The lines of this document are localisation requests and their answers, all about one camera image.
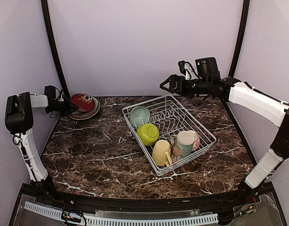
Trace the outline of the light teal plate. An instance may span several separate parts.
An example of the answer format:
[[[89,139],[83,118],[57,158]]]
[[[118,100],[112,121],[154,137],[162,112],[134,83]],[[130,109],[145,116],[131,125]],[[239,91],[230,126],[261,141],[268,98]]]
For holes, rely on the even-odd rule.
[[[85,110],[79,108],[76,111],[74,111],[73,113],[71,113],[71,115],[77,115],[77,116],[80,117],[80,116],[82,116],[84,114],[94,113],[97,109],[100,108],[101,104],[99,103],[99,101],[95,97],[92,97],[92,99],[93,99],[93,101],[95,103],[95,106],[94,106],[94,108],[91,111],[86,112]]]

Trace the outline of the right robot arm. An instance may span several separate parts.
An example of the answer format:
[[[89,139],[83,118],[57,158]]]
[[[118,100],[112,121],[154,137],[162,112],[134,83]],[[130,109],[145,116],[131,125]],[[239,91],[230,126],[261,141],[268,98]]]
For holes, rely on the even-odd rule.
[[[234,193],[238,204],[245,204],[257,188],[284,160],[289,158],[289,103],[267,95],[234,77],[221,78],[214,57],[195,60],[196,66],[179,61],[181,75],[173,74],[160,84],[167,92],[193,98],[207,95],[240,105],[266,118],[278,127],[269,150],[245,177],[243,187]]]

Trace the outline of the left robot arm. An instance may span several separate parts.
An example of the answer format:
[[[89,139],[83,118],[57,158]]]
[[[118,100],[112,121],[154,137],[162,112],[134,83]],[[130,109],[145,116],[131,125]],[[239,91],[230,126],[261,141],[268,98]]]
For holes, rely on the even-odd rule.
[[[56,95],[56,87],[46,86],[43,95],[24,92],[7,98],[5,125],[19,147],[22,158],[33,182],[44,182],[48,178],[33,137],[34,109],[44,109],[47,114],[59,112],[67,116],[78,109],[62,91]]]

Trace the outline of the dark red floral bowl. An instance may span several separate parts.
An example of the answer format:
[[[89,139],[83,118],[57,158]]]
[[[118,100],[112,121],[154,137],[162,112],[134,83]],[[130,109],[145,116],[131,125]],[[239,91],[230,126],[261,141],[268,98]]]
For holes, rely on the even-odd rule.
[[[82,93],[71,96],[70,101],[84,112],[92,111],[96,105],[91,96]]]

